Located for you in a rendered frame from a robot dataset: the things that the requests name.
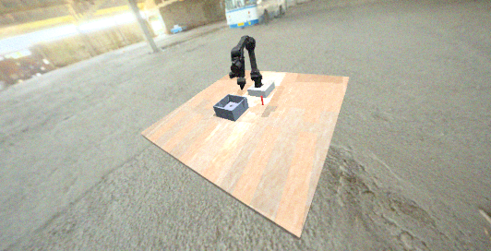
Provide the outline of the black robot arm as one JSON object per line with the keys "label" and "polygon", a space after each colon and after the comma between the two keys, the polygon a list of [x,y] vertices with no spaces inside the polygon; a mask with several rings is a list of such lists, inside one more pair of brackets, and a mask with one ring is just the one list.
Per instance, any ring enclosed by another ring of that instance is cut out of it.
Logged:
{"label": "black robot arm", "polygon": [[[261,79],[263,79],[260,71],[257,69],[257,62],[255,57],[255,47],[256,41],[253,37],[249,37],[248,35],[242,36],[240,42],[231,50],[231,72],[229,72],[229,78],[238,78],[238,72],[241,68],[245,67],[245,57],[244,57],[244,48],[248,51],[250,64],[251,64],[251,72],[250,77],[252,81],[255,82],[254,88],[260,88],[264,84],[262,84]],[[239,56],[239,57],[238,57]],[[234,58],[235,57],[235,58]]]}

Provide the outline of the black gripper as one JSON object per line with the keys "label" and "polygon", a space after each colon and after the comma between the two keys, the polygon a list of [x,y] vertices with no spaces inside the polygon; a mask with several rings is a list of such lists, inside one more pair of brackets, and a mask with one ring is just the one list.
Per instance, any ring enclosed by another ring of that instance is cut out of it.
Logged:
{"label": "black gripper", "polygon": [[246,76],[246,72],[245,72],[245,68],[241,68],[238,72],[238,79],[236,80],[237,82],[237,85],[240,86],[241,90],[243,90],[245,84],[246,84],[246,79],[245,79],[245,76]]}

